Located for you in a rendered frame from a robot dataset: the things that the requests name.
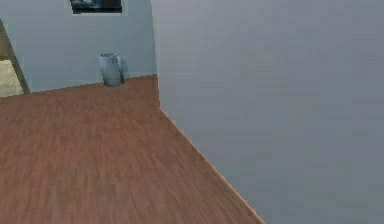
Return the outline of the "grey metal bin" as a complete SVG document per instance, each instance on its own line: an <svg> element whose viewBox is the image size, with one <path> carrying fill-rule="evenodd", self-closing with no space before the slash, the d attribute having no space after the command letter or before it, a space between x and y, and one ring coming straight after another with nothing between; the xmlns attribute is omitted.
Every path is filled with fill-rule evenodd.
<svg viewBox="0 0 384 224"><path fill-rule="evenodd" d="M123 84L124 75L121 57L118 53L103 53L98 56L103 82L108 87Z"/></svg>

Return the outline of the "dark framed wall picture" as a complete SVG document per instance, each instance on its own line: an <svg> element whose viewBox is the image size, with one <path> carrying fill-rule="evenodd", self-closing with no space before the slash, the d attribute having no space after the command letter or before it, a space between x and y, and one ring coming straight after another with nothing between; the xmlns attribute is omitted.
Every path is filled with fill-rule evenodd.
<svg viewBox="0 0 384 224"><path fill-rule="evenodd" d="M64 0L73 15L126 15L124 0Z"/></svg>

